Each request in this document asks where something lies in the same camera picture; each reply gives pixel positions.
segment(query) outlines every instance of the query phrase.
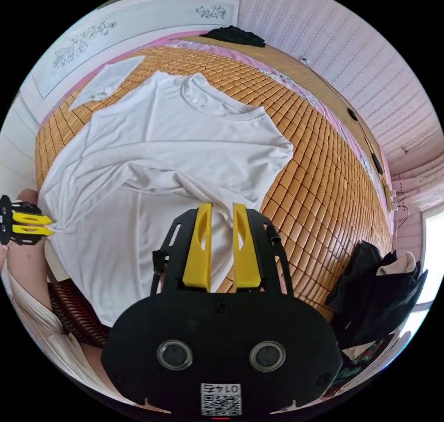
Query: white headboard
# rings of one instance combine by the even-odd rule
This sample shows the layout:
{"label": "white headboard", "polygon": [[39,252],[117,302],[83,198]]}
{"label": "white headboard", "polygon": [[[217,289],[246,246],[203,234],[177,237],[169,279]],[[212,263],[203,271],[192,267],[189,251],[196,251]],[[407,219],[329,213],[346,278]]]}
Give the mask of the white headboard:
{"label": "white headboard", "polygon": [[61,98],[108,60],[166,35],[237,24],[238,0],[122,0],[96,9],[58,38],[20,92],[41,123]]}

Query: bamboo mat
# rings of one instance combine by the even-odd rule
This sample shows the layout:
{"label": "bamboo mat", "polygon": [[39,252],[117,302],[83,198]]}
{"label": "bamboo mat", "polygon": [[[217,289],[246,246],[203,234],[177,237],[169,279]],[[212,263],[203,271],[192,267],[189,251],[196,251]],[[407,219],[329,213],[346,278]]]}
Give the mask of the bamboo mat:
{"label": "bamboo mat", "polygon": [[[307,101],[248,65],[170,47],[149,47],[130,56],[136,55],[145,59],[111,97],[69,112],[83,85],[51,114],[36,138],[38,187],[58,153],[93,112],[117,102],[156,70],[181,75],[200,72],[232,98],[263,105],[278,130],[293,143],[294,157],[270,187],[261,211],[273,221],[285,245],[294,295],[330,320],[333,313],[324,301],[355,245],[366,240],[383,254],[391,248],[381,205],[355,154]],[[231,270],[219,292],[232,291],[233,276]]]}

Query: qr code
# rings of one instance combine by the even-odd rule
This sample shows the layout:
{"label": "qr code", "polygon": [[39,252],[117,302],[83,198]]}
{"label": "qr code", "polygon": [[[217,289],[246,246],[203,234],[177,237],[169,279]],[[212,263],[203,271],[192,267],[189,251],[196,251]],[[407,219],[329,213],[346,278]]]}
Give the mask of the qr code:
{"label": "qr code", "polygon": [[239,416],[241,414],[241,397],[204,394],[202,396],[202,414],[205,416]]}
{"label": "qr code", "polygon": [[242,397],[240,385],[202,384],[203,416],[240,416]]}

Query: window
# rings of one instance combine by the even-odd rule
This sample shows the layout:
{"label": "window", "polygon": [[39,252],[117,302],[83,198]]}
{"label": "window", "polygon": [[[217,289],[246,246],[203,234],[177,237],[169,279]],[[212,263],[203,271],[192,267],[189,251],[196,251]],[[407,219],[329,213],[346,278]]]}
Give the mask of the window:
{"label": "window", "polygon": [[439,286],[444,277],[443,240],[444,210],[438,214],[423,215],[425,232],[425,254],[423,269],[429,270],[418,304],[432,302],[438,294]]}
{"label": "window", "polygon": [[416,307],[410,313],[402,327],[400,337],[411,332],[410,340],[426,318],[429,308],[438,294],[444,277],[443,240],[444,240],[444,205],[422,215],[423,255],[421,269],[429,270],[423,290]]}
{"label": "window", "polygon": [[410,313],[404,326],[402,327],[399,337],[402,337],[405,333],[407,333],[407,331],[410,331],[411,333],[410,340],[411,340],[412,337],[415,335],[416,331],[418,331],[419,327],[422,325],[428,312],[429,310],[422,310]]}

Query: camera lens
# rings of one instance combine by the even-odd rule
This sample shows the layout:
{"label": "camera lens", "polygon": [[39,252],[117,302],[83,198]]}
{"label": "camera lens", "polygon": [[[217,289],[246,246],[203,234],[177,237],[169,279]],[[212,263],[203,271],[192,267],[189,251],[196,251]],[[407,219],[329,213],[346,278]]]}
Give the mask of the camera lens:
{"label": "camera lens", "polygon": [[157,360],[169,370],[185,370],[192,364],[192,352],[180,340],[167,340],[157,348]]}
{"label": "camera lens", "polygon": [[284,347],[277,342],[258,343],[250,353],[251,366],[262,373],[277,370],[284,361]]}

